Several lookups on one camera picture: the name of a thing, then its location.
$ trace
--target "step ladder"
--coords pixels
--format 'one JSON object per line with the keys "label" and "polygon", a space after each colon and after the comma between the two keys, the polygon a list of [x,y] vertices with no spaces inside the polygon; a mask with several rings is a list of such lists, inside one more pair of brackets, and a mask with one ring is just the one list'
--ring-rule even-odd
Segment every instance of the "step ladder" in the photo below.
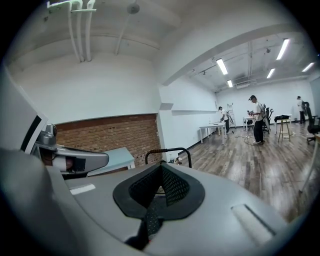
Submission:
{"label": "step ladder", "polygon": [[235,113],[234,113],[234,104],[233,103],[228,104],[228,110],[227,111],[229,112],[229,116],[232,119],[232,120],[229,120],[229,126],[237,128],[236,118],[235,118]]}

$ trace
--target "backpack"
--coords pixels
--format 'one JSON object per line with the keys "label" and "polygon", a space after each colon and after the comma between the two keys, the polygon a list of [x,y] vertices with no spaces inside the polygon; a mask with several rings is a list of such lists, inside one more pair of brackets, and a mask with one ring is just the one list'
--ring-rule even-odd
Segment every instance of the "backpack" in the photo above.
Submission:
{"label": "backpack", "polygon": [[307,110],[306,110],[306,102],[302,101],[301,107],[302,107],[304,115],[307,116],[308,114],[307,114]]}
{"label": "backpack", "polygon": [[259,102],[258,102],[258,104],[259,104],[259,107],[261,108],[261,116],[263,119],[265,119],[266,118],[266,105],[261,104]]}

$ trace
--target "cable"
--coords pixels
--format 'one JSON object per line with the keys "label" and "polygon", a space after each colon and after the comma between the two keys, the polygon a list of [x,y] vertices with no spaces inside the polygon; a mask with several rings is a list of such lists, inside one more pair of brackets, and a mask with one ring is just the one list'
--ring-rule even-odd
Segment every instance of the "cable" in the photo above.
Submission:
{"label": "cable", "polygon": [[250,145],[250,146],[258,147],[258,146],[262,145],[262,144],[251,144],[251,143],[247,142],[246,139],[249,139],[250,136],[236,136],[235,138],[244,138],[243,142],[244,142],[245,144]]}

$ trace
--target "black pants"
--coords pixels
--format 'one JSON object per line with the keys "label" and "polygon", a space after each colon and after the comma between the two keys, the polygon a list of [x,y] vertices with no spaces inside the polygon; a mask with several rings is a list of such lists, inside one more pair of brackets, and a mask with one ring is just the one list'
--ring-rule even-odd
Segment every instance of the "black pants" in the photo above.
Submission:
{"label": "black pants", "polygon": [[305,113],[303,111],[299,111],[299,112],[300,112],[300,124],[305,123],[306,122]]}
{"label": "black pants", "polygon": [[253,134],[256,142],[264,142],[264,131],[262,129],[264,121],[256,121],[253,128]]}
{"label": "black pants", "polygon": [[224,120],[224,122],[225,122],[225,130],[228,133],[229,129],[230,129],[230,127],[229,127],[229,118],[227,120]]}

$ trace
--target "brick wall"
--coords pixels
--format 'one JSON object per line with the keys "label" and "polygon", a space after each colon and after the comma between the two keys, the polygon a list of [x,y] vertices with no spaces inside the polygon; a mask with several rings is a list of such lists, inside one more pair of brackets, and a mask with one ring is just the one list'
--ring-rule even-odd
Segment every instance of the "brick wall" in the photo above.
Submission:
{"label": "brick wall", "polygon": [[[56,125],[57,144],[80,150],[103,152],[126,147],[136,167],[145,164],[150,150],[160,149],[155,114],[126,115],[69,122]],[[162,154],[151,154],[149,163]]]}

